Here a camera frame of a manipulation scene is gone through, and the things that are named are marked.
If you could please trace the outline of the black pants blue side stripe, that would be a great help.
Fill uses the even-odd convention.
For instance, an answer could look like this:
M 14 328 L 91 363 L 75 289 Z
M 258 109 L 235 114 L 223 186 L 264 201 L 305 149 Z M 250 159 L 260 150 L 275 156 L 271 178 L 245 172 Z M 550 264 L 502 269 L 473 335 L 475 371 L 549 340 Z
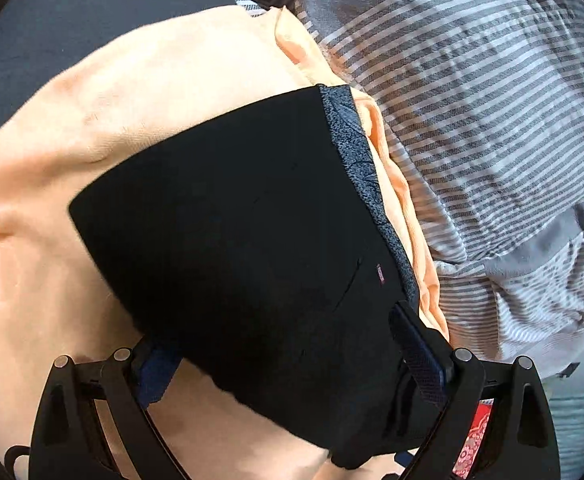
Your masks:
M 347 86 L 298 89 L 158 142 L 68 212 L 137 330 L 356 468 L 437 408 L 391 334 L 419 289 Z

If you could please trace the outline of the peach bear-pattern blanket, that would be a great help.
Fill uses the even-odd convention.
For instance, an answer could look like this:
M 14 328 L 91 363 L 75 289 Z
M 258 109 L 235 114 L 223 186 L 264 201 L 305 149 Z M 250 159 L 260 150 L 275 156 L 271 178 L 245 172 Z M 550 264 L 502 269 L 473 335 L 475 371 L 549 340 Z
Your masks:
M 220 40 L 238 40 L 246 61 L 222 61 Z M 228 70 L 213 82 L 204 62 Z M 52 361 L 107 358 L 140 338 L 102 280 L 68 216 L 89 182 L 132 154 L 204 120 L 295 90 L 336 86 L 328 62 L 288 10 L 250 18 L 221 6 L 147 25 L 114 39 L 55 76 L 0 127 L 0 460 L 30 444 Z M 380 176 L 385 212 L 420 288 L 420 316 L 449 339 L 440 284 L 382 116 L 353 90 Z M 404 468 L 393 454 L 353 471 L 292 436 L 188 362 L 151 408 L 163 438 L 195 479 L 381 479 Z

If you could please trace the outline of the grey white striped duvet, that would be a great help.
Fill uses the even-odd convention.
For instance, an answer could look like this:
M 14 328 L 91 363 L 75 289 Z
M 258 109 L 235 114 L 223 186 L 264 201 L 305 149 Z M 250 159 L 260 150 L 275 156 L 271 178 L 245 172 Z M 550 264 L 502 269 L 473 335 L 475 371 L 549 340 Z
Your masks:
M 542 376 L 584 350 L 584 0 L 287 6 L 379 104 L 452 339 Z

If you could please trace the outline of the dark grey coat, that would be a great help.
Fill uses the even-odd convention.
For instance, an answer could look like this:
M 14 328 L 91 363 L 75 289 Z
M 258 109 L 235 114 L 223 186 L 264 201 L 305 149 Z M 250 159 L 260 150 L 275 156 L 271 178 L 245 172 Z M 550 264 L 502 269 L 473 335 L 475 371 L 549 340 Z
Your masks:
M 7 0 L 0 9 L 0 126 L 45 82 L 131 30 L 234 0 Z

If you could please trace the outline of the red embroidered pillow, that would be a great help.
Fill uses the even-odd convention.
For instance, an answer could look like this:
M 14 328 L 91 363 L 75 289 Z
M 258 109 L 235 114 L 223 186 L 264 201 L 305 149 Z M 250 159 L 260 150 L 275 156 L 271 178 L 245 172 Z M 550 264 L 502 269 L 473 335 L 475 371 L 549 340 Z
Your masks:
M 461 479 L 467 479 L 469 477 L 475 457 L 478 455 L 478 449 L 483 441 L 492 407 L 493 400 L 490 399 L 482 400 L 476 408 L 470 430 L 464 441 L 464 445 L 457 458 L 456 464 L 454 468 L 452 468 L 452 473 Z

